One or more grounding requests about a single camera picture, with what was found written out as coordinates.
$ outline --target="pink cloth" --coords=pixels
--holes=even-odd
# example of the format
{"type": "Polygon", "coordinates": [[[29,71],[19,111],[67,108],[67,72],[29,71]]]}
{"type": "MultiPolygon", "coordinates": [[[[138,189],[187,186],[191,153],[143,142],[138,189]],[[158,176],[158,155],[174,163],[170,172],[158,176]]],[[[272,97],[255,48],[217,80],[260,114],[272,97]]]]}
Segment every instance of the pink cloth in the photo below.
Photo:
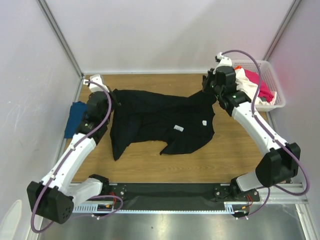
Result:
{"type": "MultiPolygon", "coordinates": [[[[249,71],[249,70],[244,70],[245,76],[250,80],[250,82],[257,84],[259,83],[259,75],[255,72],[249,71]]],[[[269,87],[267,84],[262,81],[261,87],[260,87],[260,92],[258,94],[258,97],[265,97],[266,101],[270,103],[274,99],[274,95],[271,93],[269,87]]]]}

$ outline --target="metal floor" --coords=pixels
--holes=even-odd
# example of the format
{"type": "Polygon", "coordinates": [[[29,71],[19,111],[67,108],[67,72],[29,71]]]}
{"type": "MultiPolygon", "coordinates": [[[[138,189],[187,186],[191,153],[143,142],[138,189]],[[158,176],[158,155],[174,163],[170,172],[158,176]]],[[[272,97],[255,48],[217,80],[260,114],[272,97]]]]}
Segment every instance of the metal floor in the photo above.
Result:
{"type": "Polygon", "coordinates": [[[305,240],[296,206],[269,204],[249,220],[216,214],[125,214],[54,224],[39,240],[305,240]]]}

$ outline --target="white cloth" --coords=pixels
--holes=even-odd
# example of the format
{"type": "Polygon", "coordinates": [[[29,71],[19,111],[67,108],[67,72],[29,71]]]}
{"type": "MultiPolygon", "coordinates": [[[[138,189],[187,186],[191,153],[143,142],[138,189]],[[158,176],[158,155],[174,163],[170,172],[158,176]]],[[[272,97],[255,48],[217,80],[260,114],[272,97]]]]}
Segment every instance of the white cloth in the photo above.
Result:
{"type": "MultiPolygon", "coordinates": [[[[255,93],[257,91],[258,85],[251,82],[249,78],[247,78],[245,70],[243,68],[239,68],[235,70],[235,82],[236,89],[248,95],[248,97],[252,100],[254,99],[255,93]]],[[[271,91],[274,96],[271,102],[262,101],[260,97],[257,97],[255,100],[255,105],[275,105],[277,99],[277,92],[271,91]]]]}

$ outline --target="cable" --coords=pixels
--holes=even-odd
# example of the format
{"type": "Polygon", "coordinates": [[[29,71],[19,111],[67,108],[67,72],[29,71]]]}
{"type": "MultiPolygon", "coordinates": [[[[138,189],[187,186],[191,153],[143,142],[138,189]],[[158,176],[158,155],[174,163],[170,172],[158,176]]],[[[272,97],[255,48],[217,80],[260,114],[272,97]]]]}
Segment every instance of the cable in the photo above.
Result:
{"type": "MultiPolygon", "coordinates": [[[[86,84],[93,84],[93,85],[96,85],[98,86],[99,88],[102,89],[102,91],[105,93],[107,99],[108,99],[108,110],[107,110],[107,113],[104,117],[104,119],[102,120],[102,122],[97,126],[95,127],[91,132],[89,132],[88,134],[86,134],[85,136],[83,136],[79,141],[76,142],[76,144],[74,144],[74,148],[76,148],[83,140],[85,140],[86,138],[88,138],[89,136],[91,136],[92,134],[94,134],[99,128],[102,127],[103,124],[105,124],[105,122],[108,120],[109,116],[110,116],[110,113],[111,113],[111,105],[112,105],[112,102],[111,102],[111,98],[110,98],[110,95],[109,93],[106,91],[106,89],[101,86],[100,84],[94,82],[94,81],[86,81],[85,82],[86,84]]],[[[54,179],[54,176],[57,175],[58,171],[60,170],[60,168],[62,167],[62,165],[65,163],[65,161],[67,160],[67,158],[70,156],[71,152],[73,152],[72,149],[70,149],[67,154],[64,156],[64,158],[61,160],[60,164],[57,166],[56,170],[53,172],[52,174],[52,177],[49,179],[49,181],[46,183],[46,185],[43,187],[43,189],[41,190],[39,196],[37,197],[36,201],[35,201],[35,204],[34,204],[34,207],[33,207],[33,210],[32,210],[32,215],[31,215],[31,229],[34,233],[36,234],[40,234],[40,233],[43,233],[44,231],[46,231],[48,228],[50,228],[52,226],[52,224],[54,223],[53,221],[50,222],[45,228],[41,229],[41,230],[38,230],[36,229],[35,227],[35,217],[36,217],[36,211],[38,209],[38,206],[39,206],[39,203],[42,199],[42,197],[44,196],[45,194],[45,191],[48,189],[49,185],[51,184],[51,182],[53,181],[54,179]]]]}
{"type": "Polygon", "coordinates": [[[248,219],[249,216],[252,216],[252,215],[255,215],[257,212],[259,212],[268,202],[269,198],[270,198],[270,188],[268,187],[268,194],[264,200],[264,202],[262,203],[262,205],[257,209],[255,210],[254,212],[250,213],[249,215],[247,216],[242,216],[242,217],[238,217],[238,219],[248,219]]]}
{"type": "Polygon", "coordinates": [[[107,215],[104,215],[104,216],[99,216],[98,219],[105,219],[107,217],[110,217],[112,216],[113,214],[115,214],[116,212],[118,212],[124,205],[124,201],[122,200],[121,197],[119,196],[116,196],[116,195],[101,195],[101,196],[94,196],[92,198],[90,198],[90,200],[93,200],[93,199],[101,199],[101,198],[113,198],[113,199],[118,199],[120,201],[120,206],[114,210],[113,212],[110,212],[108,213],[107,215]]]}
{"type": "MultiPolygon", "coordinates": [[[[113,195],[113,196],[115,196],[115,193],[112,191],[112,192],[110,192],[110,194],[111,195],[113,195]]],[[[117,199],[116,198],[114,198],[113,199],[113,205],[115,205],[116,204],[116,202],[117,202],[117,199]]]]}
{"type": "Polygon", "coordinates": [[[246,196],[247,200],[248,200],[248,207],[252,206],[252,204],[254,204],[254,200],[252,199],[252,197],[250,196],[250,194],[248,194],[246,196]]]}
{"type": "MultiPolygon", "coordinates": [[[[259,67],[259,64],[257,63],[257,61],[248,53],[246,53],[245,51],[242,51],[242,50],[229,50],[229,51],[225,51],[222,53],[222,55],[225,55],[225,54],[228,54],[228,53],[241,53],[241,54],[244,54],[246,55],[248,58],[250,58],[253,63],[255,64],[256,68],[257,68],[257,71],[258,71],[258,75],[259,75],[259,84],[258,84],[258,87],[256,89],[256,92],[254,94],[254,97],[253,97],[253,100],[252,100],[252,104],[251,104],[251,111],[252,111],[252,114],[255,112],[255,102],[256,102],[256,99],[258,97],[258,94],[259,94],[259,91],[260,91],[260,87],[262,85],[262,74],[261,74],[261,70],[260,70],[260,67],[259,67]]],[[[299,192],[299,193],[295,193],[295,192],[291,192],[291,191],[288,191],[286,189],[284,189],[283,187],[281,186],[278,186],[278,185],[275,185],[275,187],[277,187],[278,189],[281,189],[282,191],[284,191],[285,193],[287,194],[290,194],[290,195],[293,195],[293,196],[302,196],[302,195],[305,195],[309,189],[310,189],[310,179],[309,179],[309,176],[308,176],[308,173],[307,171],[305,170],[304,166],[301,164],[301,162],[299,161],[299,159],[289,150],[287,149],[287,147],[285,145],[283,145],[279,140],[275,139],[275,136],[264,126],[264,124],[260,121],[260,119],[255,115],[253,114],[254,116],[254,119],[258,122],[258,124],[264,129],[264,131],[287,153],[290,155],[290,157],[292,157],[294,159],[294,161],[298,164],[299,168],[301,169],[304,177],[305,177],[305,190],[302,191],[302,192],[299,192]]]]}

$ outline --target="metal base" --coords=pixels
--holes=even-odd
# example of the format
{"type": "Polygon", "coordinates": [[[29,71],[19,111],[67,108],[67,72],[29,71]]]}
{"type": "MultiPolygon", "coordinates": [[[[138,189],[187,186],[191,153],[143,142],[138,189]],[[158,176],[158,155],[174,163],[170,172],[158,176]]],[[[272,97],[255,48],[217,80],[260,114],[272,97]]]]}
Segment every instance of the metal base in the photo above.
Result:
{"type": "MultiPolygon", "coordinates": [[[[109,214],[111,210],[99,210],[99,205],[112,205],[112,201],[100,202],[86,202],[76,207],[73,210],[74,214],[109,214]]],[[[235,214],[233,205],[223,203],[221,210],[126,210],[122,209],[119,214],[235,214]]]]}
{"type": "MultiPolygon", "coordinates": [[[[301,184],[281,184],[282,187],[298,193],[301,184]]],[[[217,183],[110,183],[111,191],[124,201],[119,213],[211,213],[233,214],[234,209],[248,205],[247,196],[239,199],[229,197],[229,184],[217,183]]],[[[271,187],[270,204],[306,204],[305,196],[292,196],[276,187],[271,187]]],[[[253,204],[259,205],[266,199],[268,190],[249,192],[253,204]]],[[[98,211],[98,204],[112,204],[111,199],[87,201],[74,209],[74,213],[109,213],[98,211]]]]}
{"type": "Polygon", "coordinates": [[[304,240],[294,204],[271,204],[249,220],[227,214],[115,214],[54,224],[40,240],[304,240]]]}

